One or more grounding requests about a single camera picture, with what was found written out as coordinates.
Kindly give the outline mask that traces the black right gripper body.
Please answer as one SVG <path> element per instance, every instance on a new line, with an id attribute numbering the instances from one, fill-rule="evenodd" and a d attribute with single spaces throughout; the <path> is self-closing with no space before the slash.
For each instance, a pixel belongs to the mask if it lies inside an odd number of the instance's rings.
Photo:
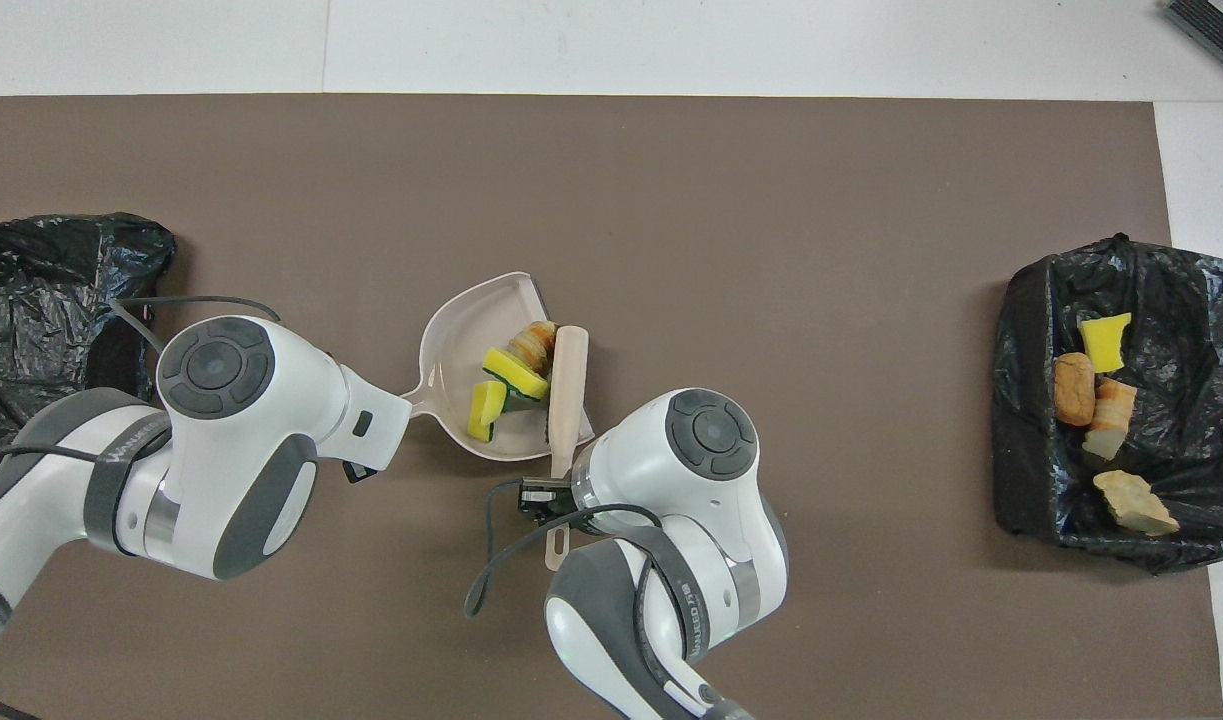
<path id="1" fill-rule="evenodd" d="M 523 477 L 519 484 L 519 511 L 537 524 L 564 518 L 576 511 L 574 487 L 567 477 Z"/>

